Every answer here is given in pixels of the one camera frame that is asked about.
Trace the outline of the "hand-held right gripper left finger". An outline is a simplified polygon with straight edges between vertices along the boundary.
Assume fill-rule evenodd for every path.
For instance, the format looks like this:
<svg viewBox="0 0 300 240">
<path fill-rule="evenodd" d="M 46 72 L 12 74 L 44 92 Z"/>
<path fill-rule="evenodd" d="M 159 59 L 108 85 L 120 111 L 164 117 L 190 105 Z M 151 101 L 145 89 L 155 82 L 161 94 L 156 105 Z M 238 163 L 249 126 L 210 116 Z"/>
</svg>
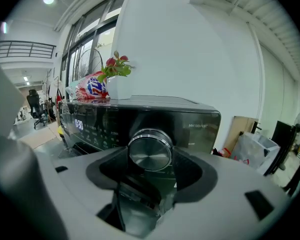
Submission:
<svg viewBox="0 0 300 240">
<path fill-rule="evenodd" d="M 69 240 L 134 239 L 97 217 L 97 213 L 111 203 L 115 192 L 99 188 L 86 175 L 89 164 L 125 152 L 125 147 L 116 147 L 58 160 L 43 152 L 36 153 L 45 187 Z"/>
</svg>

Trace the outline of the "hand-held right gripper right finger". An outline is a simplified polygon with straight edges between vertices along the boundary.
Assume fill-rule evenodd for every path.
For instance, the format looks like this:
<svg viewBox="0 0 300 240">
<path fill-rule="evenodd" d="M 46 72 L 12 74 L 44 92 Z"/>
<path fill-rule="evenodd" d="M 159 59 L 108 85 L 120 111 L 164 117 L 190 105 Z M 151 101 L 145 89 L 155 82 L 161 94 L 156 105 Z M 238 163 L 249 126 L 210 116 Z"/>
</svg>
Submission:
<svg viewBox="0 0 300 240">
<path fill-rule="evenodd" d="M 283 215 L 290 198 L 241 162 L 175 147 L 177 191 L 152 240 L 256 240 Z"/>
</svg>

